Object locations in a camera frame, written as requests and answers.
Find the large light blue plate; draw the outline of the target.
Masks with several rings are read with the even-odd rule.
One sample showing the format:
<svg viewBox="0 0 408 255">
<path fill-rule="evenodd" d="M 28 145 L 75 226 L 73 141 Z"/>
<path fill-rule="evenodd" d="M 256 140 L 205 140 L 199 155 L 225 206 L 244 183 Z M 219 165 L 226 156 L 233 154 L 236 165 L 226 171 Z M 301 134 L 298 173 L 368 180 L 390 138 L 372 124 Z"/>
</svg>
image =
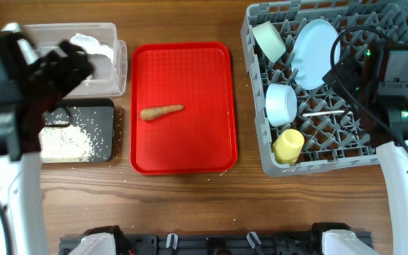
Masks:
<svg viewBox="0 0 408 255">
<path fill-rule="evenodd" d="M 324 82 L 323 76 L 331 69 L 330 54 L 338 37 L 336 29 L 327 21 L 309 22 L 298 34 L 291 69 L 298 70 L 295 83 L 305 90 L 313 90 Z"/>
</svg>

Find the white plastic spoon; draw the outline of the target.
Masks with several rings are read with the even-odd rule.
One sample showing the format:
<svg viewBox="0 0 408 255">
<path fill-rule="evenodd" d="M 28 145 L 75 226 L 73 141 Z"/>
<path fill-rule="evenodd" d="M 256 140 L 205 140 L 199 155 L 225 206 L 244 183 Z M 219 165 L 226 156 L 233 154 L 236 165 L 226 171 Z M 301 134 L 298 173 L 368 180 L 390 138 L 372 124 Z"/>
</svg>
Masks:
<svg viewBox="0 0 408 255">
<path fill-rule="evenodd" d="M 316 112 L 316 113 L 303 113 L 302 117 L 304 118 L 311 118 L 315 116 L 321 116 L 321 115 L 350 115 L 353 114 L 352 111 L 349 110 L 331 110 L 331 111 L 322 111 L 322 112 Z"/>
</svg>

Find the white napkin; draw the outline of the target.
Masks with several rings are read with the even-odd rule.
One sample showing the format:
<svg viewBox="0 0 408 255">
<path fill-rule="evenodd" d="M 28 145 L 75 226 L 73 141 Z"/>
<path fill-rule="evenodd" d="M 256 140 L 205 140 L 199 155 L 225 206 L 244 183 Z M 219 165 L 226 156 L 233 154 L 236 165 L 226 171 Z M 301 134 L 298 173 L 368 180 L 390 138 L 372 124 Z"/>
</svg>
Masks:
<svg viewBox="0 0 408 255">
<path fill-rule="evenodd" d="M 94 37 L 77 33 L 69 42 L 81 47 L 89 55 L 104 55 L 114 63 L 114 51 L 107 45 L 102 45 Z"/>
</svg>

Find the small light blue bowl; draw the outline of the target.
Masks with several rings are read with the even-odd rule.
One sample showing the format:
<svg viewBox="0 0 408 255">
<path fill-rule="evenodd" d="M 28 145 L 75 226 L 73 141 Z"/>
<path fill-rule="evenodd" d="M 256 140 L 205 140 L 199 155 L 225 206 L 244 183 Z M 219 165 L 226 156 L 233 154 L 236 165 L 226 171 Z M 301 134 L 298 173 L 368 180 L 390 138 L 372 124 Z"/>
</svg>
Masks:
<svg viewBox="0 0 408 255">
<path fill-rule="evenodd" d="M 271 84 L 266 92 L 265 108 L 273 127 L 293 122 L 298 111 L 298 100 L 293 88 L 283 84 Z"/>
</svg>

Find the green bowl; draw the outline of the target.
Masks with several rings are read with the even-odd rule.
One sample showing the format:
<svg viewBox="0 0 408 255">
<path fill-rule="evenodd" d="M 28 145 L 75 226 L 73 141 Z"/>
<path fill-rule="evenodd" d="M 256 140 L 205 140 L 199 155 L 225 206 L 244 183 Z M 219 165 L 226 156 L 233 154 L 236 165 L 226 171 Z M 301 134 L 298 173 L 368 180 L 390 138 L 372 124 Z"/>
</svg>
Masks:
<svg viewBox="0 0 408 255">
<path fill-rule="evenodd" d="M 285 54 L 285 43 L 271 22 L 257 25 L 252 30 L 260 49 L 270 62 L 277 62 Z"/>
</svg>

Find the yellow plastic cup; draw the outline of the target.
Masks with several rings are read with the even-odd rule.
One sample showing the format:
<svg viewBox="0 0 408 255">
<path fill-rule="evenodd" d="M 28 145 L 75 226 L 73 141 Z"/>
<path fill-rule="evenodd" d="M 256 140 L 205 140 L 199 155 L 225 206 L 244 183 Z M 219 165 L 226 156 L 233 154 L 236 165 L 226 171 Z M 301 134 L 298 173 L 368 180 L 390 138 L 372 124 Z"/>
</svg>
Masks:
<svg viewBox="0 0 408 255">
<path fill-rule="evenodd" d="M 295 164 L 300 156 L 305 138 L 295 129 L 285 130 L 273 143 L 272 151 L 279 164 Z"/>
</svg>

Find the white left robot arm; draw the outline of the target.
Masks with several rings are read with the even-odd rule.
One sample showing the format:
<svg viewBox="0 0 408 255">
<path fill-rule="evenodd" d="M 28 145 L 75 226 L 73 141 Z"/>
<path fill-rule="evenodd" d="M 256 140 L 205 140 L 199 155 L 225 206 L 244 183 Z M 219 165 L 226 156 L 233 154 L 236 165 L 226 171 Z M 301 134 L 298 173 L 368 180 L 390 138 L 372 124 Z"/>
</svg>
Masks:
<svg viewBox="0 0 408 255">
<path fill-rule="evenodd" d="M 0 30 L 0 254 L 49 251 L 40 190 L 44 114 L 95 71 L 68 40 L 40 56 L 28 31 Z"/>
</svg>

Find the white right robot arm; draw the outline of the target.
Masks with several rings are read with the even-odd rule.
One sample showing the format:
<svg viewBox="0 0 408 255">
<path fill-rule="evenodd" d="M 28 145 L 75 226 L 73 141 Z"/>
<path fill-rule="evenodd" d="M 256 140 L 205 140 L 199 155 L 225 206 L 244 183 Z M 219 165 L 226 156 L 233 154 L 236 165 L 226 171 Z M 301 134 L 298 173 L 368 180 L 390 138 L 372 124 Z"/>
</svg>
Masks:
<svg viewBox="0 0 408 255">
<path fill-rule="evenodd" d="M 370 135 L 387 186 L 394 254 L 408 254 L 408 46 L 374 43 L 360 64 L 330 61 L 324 77 Z"/>
</svg>

